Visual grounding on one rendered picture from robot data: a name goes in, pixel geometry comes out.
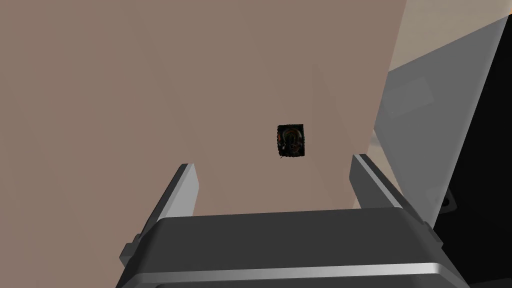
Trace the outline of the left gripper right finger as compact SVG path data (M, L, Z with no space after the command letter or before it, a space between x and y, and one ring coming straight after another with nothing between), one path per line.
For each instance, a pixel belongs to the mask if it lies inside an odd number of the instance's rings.
M349 182L361 208L402 208L413 219L424 223L404 195L366 154L351 157Z

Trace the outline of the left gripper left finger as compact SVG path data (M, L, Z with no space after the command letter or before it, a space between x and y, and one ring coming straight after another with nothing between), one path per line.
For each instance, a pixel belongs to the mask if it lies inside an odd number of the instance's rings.
M146 221L143 237L161 219L192 217L199 192L199 181L193 163L183 163L175 172L161 198Z

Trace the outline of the dark framed wall picture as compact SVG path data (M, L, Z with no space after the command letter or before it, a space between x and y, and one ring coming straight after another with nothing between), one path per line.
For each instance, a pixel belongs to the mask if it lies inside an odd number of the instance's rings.
M276 143L280 157L297 158L305 156L305 135L303 124L277 126Z

